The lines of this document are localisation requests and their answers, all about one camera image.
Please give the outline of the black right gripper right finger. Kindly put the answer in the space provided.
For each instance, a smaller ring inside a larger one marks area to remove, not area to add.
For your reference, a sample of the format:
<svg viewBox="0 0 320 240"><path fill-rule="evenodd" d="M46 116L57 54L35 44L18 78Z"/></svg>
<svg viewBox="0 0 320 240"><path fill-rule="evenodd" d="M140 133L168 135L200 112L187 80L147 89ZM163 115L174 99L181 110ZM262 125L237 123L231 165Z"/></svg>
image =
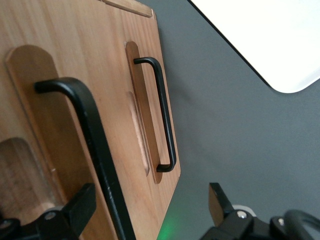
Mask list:
<svg viewBox="0 0 320 240"><path fill-rule="evenodd" d="M211 182L208 187L208 207L214 226L202 240L299 240L285 225L283 217L273 217L266 223L248 210L233 207L221 185Z"/></svg>

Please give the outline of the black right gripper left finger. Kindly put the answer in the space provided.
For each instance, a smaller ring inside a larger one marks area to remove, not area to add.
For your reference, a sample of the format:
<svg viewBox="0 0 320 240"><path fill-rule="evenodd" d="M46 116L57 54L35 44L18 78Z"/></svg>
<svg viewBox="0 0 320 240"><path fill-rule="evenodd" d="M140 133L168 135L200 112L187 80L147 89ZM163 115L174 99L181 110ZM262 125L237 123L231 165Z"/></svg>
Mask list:
<svg viewBox="0 0 320 240"><path fill-rule="evenodd" d="M60 210L51 209L22 225L17 218L0 221L2 240L78 240L96 210L96 188L86 183Z"/></svg>

